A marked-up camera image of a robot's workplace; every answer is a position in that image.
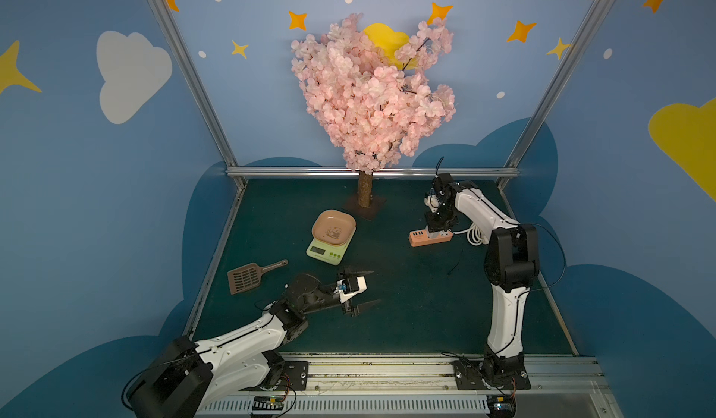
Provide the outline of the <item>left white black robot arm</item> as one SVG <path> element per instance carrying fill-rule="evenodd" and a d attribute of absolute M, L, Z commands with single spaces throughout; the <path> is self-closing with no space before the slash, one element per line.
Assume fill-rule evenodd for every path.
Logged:
<path fill-rule="evenodd" d="M 285 360 L 278 350 L 309 326 L 312 313 L 340 308 L 356 317 L 374 302 L 354 304 L 367 291 L 367 271 L 343 271 L 332 283 L 299 274 L 260 317 L 219 337 L 173 340 L 123 387 L 122 405 L 137 417 L 193 417 L 201 408 L 247 388 L 278 384 Z"/>

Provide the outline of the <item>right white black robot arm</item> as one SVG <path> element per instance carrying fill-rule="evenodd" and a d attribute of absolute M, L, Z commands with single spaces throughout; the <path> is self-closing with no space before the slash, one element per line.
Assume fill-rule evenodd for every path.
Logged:
<path fill-rule="evenodd" d="M 539 233 L 496 207 L 473 182 L 458 182 L 437 173 L 425 196 L 429 233 L 450 232 L 463 214 L 471 221 L 467 234 L 487 248 L 483 268 L 492 285 L 492 324 L 484 358 L 461 358 L 464 367 L 485 383 L 502 386 L 528 378 L 524 365 L 524 310 L 540 271 Z"/>

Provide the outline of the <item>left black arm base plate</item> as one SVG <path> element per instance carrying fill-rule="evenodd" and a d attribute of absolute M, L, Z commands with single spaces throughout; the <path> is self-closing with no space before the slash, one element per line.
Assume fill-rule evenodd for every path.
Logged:
<path fill-rule="evenodd" d="M 243 387 L 241 391 L 285 390 L 287 386 L 296 391 L 305 391 L 309 368 L 307 360 L 289 360 L 270 365 L 267 375 L 260 382 Z"/>

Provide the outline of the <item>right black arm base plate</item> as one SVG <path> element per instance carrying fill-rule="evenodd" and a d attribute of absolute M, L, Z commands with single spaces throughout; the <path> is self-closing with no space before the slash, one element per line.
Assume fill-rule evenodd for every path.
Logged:
<path fill-rule="evenodd" d="M 530 390 L 531 380 L 519 358 L 457 359 L 451 363 L 458 390 Z"/>

